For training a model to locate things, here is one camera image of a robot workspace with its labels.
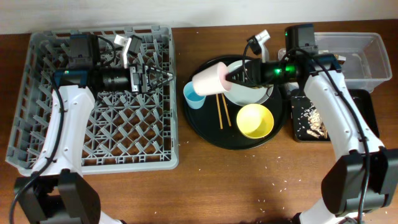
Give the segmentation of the pink plastic cup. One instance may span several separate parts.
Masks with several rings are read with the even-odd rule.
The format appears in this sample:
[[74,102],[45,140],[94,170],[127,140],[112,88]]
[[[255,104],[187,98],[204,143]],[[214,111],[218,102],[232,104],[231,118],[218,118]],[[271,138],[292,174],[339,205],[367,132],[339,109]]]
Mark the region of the pink plastic cup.
[[229,73],[223,62],[195,74],[192,78],[193,89],[199,96],[208,96],[230,91],[232,83],[226,80]]

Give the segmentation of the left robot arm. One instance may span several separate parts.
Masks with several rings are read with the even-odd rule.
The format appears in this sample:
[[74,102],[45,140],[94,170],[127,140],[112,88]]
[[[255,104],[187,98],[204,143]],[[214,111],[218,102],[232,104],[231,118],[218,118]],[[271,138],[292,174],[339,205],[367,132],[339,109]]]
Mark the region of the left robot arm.
[[100,37],[70,36],[69,67],[50,76],[52,112],[42,151],[31,175],[14,184],[9,223],[20,205],[30,223],[118,223],[101,210],[98,193],[83,178],[81,154],[85,130],[101,91],[150,93],[168,84],[174,74],[144,63],[129,63],[128,53],[141,38],[117,35],[110,45],[122,46],[123,67],[102,62]]

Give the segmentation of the grey round plate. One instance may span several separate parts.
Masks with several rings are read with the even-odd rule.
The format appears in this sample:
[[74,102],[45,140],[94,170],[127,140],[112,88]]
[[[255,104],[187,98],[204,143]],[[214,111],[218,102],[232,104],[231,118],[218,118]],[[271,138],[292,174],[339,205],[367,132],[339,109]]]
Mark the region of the grey round plate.
[[232,103],[238,106],[246,106],[248,104],[263,104],[273,92],[274,86],[269,88],[249,88],[233,83],[231,89],[224,92],[224,96]]

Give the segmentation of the gold snack wrapper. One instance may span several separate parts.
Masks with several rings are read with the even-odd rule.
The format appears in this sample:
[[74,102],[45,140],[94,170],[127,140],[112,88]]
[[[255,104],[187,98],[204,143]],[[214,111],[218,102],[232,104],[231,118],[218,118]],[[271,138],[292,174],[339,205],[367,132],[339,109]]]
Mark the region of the gold snack wrapper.
[[319,54],[333,54],[335,56],[335,58],[337,59],[337,61],[342,61],[343,63],[346,61],[346,57],[332,53],[329,50],[319,50],[318,53]]

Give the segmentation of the yellow plastic bowl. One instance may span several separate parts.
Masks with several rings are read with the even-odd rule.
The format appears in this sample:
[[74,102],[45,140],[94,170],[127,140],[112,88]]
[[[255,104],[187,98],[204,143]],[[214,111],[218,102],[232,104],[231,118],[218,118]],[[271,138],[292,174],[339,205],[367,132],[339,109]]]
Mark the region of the yellow plastic bowl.
[[260,139],[268,136],[274,128],[274,116],[271,111],[260,104],[243,106],[236,115],[239,131],[249,139]]

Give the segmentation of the peanut shells and rice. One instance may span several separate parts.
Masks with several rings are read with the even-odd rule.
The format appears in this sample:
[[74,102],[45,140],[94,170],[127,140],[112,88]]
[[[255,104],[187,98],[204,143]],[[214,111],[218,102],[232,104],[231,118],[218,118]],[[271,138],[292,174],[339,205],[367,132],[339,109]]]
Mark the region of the peanut shells and rice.
[[303,112],[301,112],[298,118],[298,124],[299,131],[304,130],[306,134],[316,139],[328,138],[328,131],[313,104],[308,109],[303,108]]

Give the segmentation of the wooden chopstick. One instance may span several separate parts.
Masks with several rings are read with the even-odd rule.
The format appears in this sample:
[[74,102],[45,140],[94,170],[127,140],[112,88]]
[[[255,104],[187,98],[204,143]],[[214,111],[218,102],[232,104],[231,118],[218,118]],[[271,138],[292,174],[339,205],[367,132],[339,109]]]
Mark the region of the wooden chopstick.
[[220,108],[220,100],[218,94],[216,94],[216,105],[218,110],[218,119],[220,124],[220,129],[223,129],[223,122],[222,122],[222,115],[221,115],[221,108]]
[[231,120],[230,120],[230,117],[229,117],[228,105],[226,103],[226,100],[225,100],[225,97],[224,97],[223,93],[221,94],[221,98],[223,100],[223,105],[224,105],[224,110],[225,110],[225,113],[226,113],[228,125],[229,125],[229,127],[232,127]]

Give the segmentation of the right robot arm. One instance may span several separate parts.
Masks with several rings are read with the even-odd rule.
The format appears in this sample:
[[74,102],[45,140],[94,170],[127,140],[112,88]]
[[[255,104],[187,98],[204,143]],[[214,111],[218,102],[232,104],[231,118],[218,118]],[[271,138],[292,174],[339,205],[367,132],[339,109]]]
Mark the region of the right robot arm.
[[320,114],[336,163],[322,180],[321,199],[292,221],[361,223],[365,213],[392,202],[397,187],[397,150],[387,149],[369,128],[336,57],[319,53],[312,24],[286,28],[285,48],[281,60],[244,61],[226,78],[250,88],[298,83]]

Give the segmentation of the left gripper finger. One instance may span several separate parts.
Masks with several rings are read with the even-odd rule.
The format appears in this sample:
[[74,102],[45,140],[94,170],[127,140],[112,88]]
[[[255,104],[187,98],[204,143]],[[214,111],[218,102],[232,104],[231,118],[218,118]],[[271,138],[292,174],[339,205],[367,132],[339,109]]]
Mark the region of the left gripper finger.
[[174,77],[174,74],[172,72],[162,70],[157,67],[145,65],[144,68],[148,74],[154,75],[155,77],[160,77],[160,78],[173,78]]
[[171,82],[174,79],[174,76],[172,74],[149,74],[147,75],[147,93],[153,92],[156,89],[167,85],[169,82]]

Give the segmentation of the blue plastic cup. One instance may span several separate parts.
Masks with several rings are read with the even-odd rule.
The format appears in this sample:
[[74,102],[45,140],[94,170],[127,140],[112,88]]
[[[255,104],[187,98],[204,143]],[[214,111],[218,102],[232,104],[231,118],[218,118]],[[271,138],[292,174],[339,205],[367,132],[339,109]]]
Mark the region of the blue plastic cup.
[[205,96],[199,96],[194,88],[193,88],[193,82],[188,82],[184,88],[183,88],[183,95],[185,97],[186,102],[188,103],[188,106],[191,109],[197,110],[200,109],[205,102]]

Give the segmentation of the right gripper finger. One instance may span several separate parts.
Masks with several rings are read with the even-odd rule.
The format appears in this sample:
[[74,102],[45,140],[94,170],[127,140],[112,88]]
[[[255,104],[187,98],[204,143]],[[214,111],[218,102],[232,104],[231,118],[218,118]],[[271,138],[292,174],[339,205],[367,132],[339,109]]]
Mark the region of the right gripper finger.
[[235,78],[229,77],[228,81],[232,82],[234,84],[240,85],[240,86],[246,86],[246,87],[249,86],[249,83],[245,79],[242,80],[242,79],[235,79]]
[[248,74],[243,67],[236,67],[230,71],[227,76],[227,80],[247,80]]

